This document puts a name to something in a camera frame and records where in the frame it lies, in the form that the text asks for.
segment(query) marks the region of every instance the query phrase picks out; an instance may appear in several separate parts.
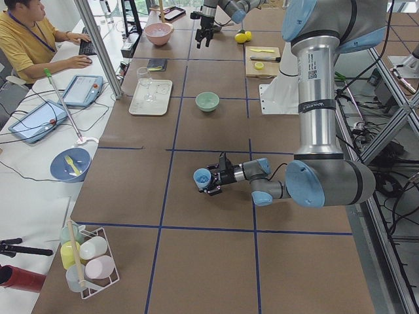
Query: man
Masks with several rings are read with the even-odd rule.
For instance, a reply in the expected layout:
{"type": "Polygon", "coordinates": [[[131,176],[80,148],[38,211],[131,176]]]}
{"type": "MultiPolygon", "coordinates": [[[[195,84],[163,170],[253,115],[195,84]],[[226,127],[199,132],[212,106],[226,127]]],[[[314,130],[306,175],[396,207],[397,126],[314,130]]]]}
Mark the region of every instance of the man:
{"type": "Polygon", "coordinates": [[[50,62],[57,52],[55,43],[90,41],[86,34],[58,31],[45,17],[41,0],[5,0],[7,11],[0,14],[0,48],[28,85],[51,73],[82,69],[92,63],[88,56],[73,56],[50,62]]]}

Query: black hair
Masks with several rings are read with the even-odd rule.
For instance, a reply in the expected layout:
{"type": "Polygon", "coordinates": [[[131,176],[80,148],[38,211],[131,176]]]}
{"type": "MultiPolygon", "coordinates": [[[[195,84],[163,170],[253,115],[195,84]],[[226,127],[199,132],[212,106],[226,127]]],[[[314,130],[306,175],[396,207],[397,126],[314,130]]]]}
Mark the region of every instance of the black hair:
{"type": "Polygon", "coordinates": [[[14,10],[19,2],[28,7],[31,0],[5,0],[5,5],[9,10],[14,10]]]}

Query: lanyard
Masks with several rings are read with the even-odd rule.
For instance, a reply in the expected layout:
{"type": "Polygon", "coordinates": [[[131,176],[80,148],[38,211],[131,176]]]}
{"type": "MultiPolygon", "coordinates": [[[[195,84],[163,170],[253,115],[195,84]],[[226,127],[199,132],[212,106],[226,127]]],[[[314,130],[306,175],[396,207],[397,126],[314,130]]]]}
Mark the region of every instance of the lanyard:
{"type": "MultiPolygon", "coordinates": [[[[26,28],[36,39],[38,39],[38,41],[40,41],[44,46],[46,46],[50,51],[55,52],[55,49],[53,49],[48,43],[46,43],[45,41],[43,41],[41,38],[39,38],[39,36],[37,34],[35,34],[34,32],[32,32],[32,30],[30,28],[28,28],[28,26],[26,26],[25,24],[23,24],[21,21],[19,21],[17,18],[15,18],[12,13],[10,13],[10,11],[7,11],[7,14],[10,16],[10,18],[12,20],[14,20],[16,23],[22,25],[24,28],[26,28]]],[[[35,22],[35,25],[38,27],[39,31],[41,32],[42,36],[45,38],[46,37],[44,35],[44,33],[42,32],[42,29],[39,28],[37,22],[35,22]]]]}

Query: white tray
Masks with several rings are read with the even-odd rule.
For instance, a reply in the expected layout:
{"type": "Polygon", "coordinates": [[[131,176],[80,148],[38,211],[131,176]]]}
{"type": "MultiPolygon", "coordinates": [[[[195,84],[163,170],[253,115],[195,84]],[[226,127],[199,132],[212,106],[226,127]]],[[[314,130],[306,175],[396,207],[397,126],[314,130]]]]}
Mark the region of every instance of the white tray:
{"type": "Polygon", "coordinates": [[[138,83],[128,112],[134,116],[162,116],[168,111],[172,85],[173,82],[170,80],[153,80],[149,89],[150,94],[156,96],[156,100],[145,101],[147,88],[138,83]]]}

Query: cutting board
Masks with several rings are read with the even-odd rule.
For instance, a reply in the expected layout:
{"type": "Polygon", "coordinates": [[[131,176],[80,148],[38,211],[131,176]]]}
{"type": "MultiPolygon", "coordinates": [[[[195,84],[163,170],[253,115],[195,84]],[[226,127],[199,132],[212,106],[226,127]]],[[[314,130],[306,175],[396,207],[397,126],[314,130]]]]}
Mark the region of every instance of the cutting board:
{"type": "Polygon", "coordinates": [[[278,47],[261,47],[261,46],[246,46],[246,76],[247,77],[276,77],[280,70],[279,62],[267,61],[253,61],[250,60],[251,56],[255,57],[280,57],[280,49],[278,47]],[[274,52],[256,52],[250,49],[269,49],[274,52]],[[263,62],[264,67],[261,70],[255,69],[256,62],[263,62]]]}

